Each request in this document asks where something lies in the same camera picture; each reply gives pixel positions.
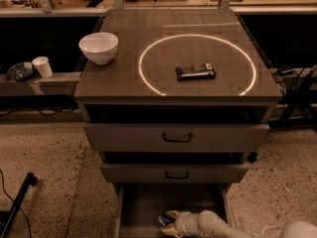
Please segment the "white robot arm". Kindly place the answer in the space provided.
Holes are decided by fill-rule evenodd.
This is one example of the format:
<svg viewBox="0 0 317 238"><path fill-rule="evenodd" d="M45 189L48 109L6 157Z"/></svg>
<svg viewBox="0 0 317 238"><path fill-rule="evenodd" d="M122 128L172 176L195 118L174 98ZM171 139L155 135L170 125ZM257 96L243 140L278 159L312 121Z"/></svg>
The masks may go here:
<svg viewBox="0 0 317 238"><path fill-rule="evenodd" d="M317 226L294 221L281 231L267 231L263 237L235 228L210 210L200 213L169 210L158 217L160 230L172 238L317 238Z"/></svg>

